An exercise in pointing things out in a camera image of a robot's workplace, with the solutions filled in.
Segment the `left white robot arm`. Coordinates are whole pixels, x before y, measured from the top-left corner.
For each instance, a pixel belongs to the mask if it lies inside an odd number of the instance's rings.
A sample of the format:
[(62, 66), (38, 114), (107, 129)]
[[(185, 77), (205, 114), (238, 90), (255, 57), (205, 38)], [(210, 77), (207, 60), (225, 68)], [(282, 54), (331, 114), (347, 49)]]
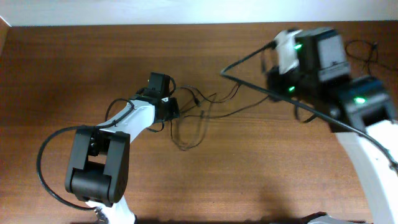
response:
[(103, 223), (135, 223), (124, 193), (128, 182), (130, 145), (143, 130), (179, 116), (172, 97), (175, 80), (152, 72), (148, 86), (125, 100), (112, 118), (75, 133), (65, 189), (92, 208)]

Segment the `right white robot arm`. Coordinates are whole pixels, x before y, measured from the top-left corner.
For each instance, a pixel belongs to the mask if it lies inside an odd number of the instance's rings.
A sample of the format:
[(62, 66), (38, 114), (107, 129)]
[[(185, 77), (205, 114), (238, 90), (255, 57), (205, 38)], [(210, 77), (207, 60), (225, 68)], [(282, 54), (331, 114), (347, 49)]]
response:
[(292, 100), (326, 121), (363, 188), (374, 223), (397, 222), (397, 110), (382, 81), (355, 78), (339, 33), (329, 27), (279, 32), (269, 44), (274, 100)]

